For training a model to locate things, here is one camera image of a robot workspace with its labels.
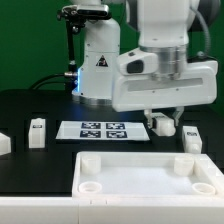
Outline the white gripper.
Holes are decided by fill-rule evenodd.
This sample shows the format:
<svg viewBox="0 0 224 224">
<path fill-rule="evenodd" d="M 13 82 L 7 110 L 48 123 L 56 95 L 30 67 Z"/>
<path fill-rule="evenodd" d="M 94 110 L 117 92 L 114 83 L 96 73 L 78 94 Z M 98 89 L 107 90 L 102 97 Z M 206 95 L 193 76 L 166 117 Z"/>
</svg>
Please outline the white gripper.
<svg viewBox="0 0 224 224">
<path fill-rule="evenodd" d="M 178 79 L 153 79 L 150 75 L 114 78 L 112 106 L 118 111 L 144 110 L 148 128 L 153 128 L 151 109 L 176 107 L 175 125 L 184 113 L 183 106 L 210 104 L 217 97 L 215 60 L 189 63 Z"/>
</svg>

